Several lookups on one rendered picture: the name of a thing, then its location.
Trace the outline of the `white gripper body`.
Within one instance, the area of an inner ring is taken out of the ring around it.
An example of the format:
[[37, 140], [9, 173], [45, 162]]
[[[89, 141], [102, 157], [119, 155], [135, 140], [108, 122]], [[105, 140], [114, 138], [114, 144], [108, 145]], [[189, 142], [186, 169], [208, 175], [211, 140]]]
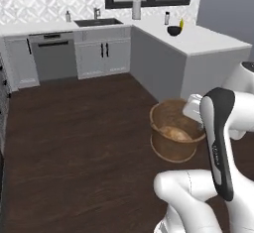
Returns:
[[202, 123], [200, 113], [199, 113], [199, 104], [202, 100], [202, 96], [199, 94], [191, 94], [186, 105], [183, 108], [183, 114], [192, 120]]

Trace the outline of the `brown bread loaf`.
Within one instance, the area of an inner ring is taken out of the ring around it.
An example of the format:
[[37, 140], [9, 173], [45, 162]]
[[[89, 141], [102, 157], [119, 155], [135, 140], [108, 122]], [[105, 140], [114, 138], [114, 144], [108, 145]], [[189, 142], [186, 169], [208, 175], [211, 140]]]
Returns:
[[177, 141], [191, 141], [191, 136], [177, 127], [164, 126], [160, 131], [168, 138], [174, 139]]

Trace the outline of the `brown wooden basket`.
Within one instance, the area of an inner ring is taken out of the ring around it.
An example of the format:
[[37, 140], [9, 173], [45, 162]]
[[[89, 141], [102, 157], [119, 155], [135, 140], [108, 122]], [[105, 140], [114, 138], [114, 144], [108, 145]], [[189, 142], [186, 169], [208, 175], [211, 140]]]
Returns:
[[[154, 105], [150, 110], [150, 143], [154, 152], [167, 162], [183, 163], [190, 160], [197, 145], [205, 138], [199, 123], [183, 114], [186, 103], [183, 99], [168, 99]], [[177, 141], [166, 137], [160, 131], [164, 126], [184, 130], [191, 136], [191, 141]]]

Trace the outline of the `white dining counter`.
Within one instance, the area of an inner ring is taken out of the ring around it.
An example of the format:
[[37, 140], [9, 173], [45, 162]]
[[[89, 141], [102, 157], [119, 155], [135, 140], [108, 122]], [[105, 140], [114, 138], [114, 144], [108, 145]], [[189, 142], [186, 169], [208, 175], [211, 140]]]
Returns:
[[134, 21], [130, 73], [157, 100], [187, 99], [222, 84], [251, 45], [194, 24], [184, 24], [176, 37], [161, 16]]

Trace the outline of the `black bowl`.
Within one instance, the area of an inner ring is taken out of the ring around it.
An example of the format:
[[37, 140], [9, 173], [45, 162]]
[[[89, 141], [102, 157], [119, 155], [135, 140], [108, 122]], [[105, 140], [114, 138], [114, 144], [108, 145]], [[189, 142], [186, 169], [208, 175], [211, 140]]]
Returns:
[[180, 26], [169, 26], [167, 31], [172, 37], [176, 37], [181, 33], [182, 28]]

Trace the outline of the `white sink cupboard run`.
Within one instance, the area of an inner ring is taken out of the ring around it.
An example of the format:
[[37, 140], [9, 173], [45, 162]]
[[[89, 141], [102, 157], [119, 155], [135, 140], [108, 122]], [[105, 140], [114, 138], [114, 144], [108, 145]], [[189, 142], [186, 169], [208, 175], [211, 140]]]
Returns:
[[82, 29], [74, 31], [79, 79], [118, 74], [130, 70], [131, 28]]

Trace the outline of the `white paper towel roll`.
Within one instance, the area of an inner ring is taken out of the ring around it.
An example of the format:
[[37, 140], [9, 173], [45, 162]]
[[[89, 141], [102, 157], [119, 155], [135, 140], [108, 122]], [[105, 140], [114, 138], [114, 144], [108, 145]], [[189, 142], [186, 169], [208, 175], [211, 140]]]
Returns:
[[141, 19], [141, 1], [134, 0], [132, 4], [132, 19], [140, 20]]

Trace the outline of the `dark sink basin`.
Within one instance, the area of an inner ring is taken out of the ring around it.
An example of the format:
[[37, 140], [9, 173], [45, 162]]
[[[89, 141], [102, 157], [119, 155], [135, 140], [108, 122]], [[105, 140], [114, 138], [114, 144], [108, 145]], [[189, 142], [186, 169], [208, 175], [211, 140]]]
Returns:
[[80, 28], [123, 24], [121, 21], [119, 21], [115, 18], [93, 19], [93, 20], [74, 20], [74, 22]]

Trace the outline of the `grey dishwasher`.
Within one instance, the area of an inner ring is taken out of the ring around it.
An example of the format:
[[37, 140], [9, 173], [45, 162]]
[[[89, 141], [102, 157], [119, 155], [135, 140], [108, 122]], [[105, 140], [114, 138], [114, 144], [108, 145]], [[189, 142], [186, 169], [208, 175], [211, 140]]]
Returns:
[[73, 31], [29, 36], [39, 81], [77, 77]]

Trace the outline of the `white narrow cupboard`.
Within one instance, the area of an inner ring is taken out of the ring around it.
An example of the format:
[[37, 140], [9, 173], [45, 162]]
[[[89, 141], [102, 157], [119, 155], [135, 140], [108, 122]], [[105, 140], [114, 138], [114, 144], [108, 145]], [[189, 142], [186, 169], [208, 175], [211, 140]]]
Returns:
[[37, 68], [32, 48], [27, 36], [4, 38], [7, 54], [19, 89], [39, 86]]

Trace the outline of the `grey cupboard run, black knobs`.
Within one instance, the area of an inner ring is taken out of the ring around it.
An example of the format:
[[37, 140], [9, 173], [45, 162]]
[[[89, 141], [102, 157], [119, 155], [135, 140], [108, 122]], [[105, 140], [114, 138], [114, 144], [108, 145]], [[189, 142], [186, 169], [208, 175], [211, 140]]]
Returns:
[[6, 140], [6, 127], [9, 113], [9, 100], [11, 89], [8, 83], [4, 62], [0, 55], [0, 151], [4, 153]]

